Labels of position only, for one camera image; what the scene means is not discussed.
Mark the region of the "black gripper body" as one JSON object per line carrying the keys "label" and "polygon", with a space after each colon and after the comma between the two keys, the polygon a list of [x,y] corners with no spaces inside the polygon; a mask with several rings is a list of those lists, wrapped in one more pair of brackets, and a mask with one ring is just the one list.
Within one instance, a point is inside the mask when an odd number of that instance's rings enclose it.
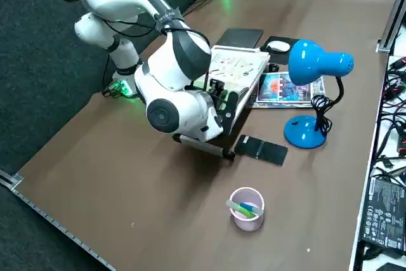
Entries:
{"label": "black gripper body", "polygon": [[217,112],[225,109],[228,100],[228,92],[222,91],[221,93],[213,94],[213,103]]}

